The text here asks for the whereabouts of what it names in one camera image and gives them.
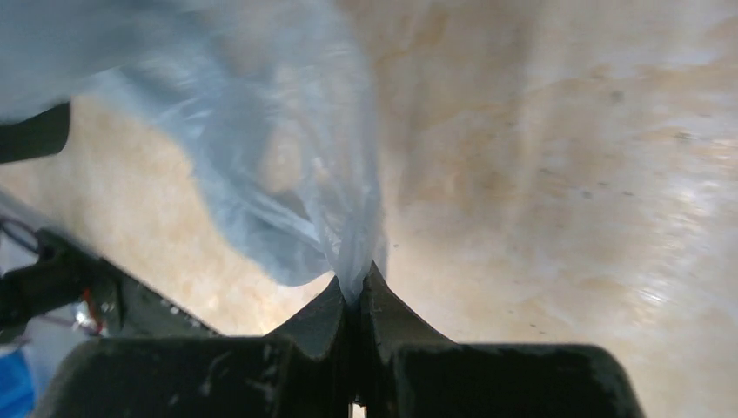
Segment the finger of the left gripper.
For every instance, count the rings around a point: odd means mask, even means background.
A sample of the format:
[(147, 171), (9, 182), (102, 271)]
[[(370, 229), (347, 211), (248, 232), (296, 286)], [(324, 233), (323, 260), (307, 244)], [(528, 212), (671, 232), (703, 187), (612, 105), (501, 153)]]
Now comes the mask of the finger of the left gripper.
[(1, 163), (60, 153), (70, 134), (70, 102), (17, 123), (1, 123)]

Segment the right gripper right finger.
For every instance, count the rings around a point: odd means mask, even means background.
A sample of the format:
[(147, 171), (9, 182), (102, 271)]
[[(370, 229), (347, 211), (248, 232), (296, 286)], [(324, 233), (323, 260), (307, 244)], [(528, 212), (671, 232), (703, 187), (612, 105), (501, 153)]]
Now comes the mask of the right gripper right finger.
[(371, 417), (641, 417), (621, 364), (587, 344), (450, 340), (377, 267), (359, 296), (358, 397)]

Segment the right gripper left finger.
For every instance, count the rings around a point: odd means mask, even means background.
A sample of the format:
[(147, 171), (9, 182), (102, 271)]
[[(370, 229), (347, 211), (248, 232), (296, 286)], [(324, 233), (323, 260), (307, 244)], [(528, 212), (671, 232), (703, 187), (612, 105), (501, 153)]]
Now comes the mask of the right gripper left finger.
[(261, 337), (105, 338), (62, 362), (37, 417), (346, 417), (336, 281)]

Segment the blue plastic trash bag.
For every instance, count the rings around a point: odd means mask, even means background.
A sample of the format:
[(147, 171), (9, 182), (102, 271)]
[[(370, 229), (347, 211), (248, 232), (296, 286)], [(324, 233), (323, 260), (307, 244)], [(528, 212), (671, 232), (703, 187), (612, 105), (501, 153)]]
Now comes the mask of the blue plastic trash bag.
[(4, 1), (1, 119), (82, 93), (184, 148), (219, 231), (349, 303), (386, 256), (375, 97), (332, 1)]

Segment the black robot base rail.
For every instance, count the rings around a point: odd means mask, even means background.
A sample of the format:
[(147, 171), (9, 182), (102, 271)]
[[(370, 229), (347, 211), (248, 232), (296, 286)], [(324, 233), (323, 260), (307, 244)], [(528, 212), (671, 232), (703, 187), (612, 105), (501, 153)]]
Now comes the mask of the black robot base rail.
[(92, 334), (113, 337), (205, 336), (216, 331), (143, 282), (48, 230), (11, 233), (36, 261), (1, 276), (1, 342), (10, 343), (33, 318), (84, 303)]

